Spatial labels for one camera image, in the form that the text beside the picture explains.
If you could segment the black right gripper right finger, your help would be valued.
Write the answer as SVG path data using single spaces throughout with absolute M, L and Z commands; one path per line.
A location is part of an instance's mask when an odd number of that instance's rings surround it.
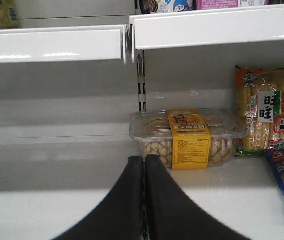
M 244 240 L 202 210 L 171 178 L 157 155 L 145 158 L 145 198 L 151 240 Z

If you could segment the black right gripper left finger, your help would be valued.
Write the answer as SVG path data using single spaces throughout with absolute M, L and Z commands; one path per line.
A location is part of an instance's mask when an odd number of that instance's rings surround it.
M 57 240 L 137 240 L 141 234 L 143 160 L 131 156 L 106 197 Z

